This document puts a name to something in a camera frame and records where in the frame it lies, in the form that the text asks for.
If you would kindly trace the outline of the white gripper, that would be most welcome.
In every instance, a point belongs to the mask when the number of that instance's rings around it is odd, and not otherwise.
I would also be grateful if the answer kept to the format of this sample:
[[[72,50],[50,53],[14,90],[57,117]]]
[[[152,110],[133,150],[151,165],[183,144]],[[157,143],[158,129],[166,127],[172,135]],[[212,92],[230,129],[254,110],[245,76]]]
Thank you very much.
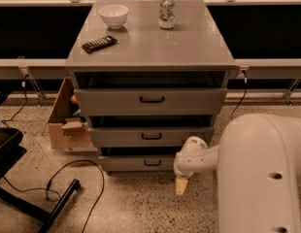
[[[202,170],[205,150],[208,145],[198,137],[189,137],[182,149],[176,153],[174,160],[174,173],[176,195],[182,196],[188,184],[188,179]]]

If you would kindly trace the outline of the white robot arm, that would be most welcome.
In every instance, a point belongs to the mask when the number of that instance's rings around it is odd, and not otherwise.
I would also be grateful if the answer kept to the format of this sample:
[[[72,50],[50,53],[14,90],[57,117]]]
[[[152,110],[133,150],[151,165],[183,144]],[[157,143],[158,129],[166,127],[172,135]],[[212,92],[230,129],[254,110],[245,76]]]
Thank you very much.
[[[301,233],[301,118],[239,116],[211,148],[188,138],[174,160],[176,193],[193,174],[213,169],[219,233]]]

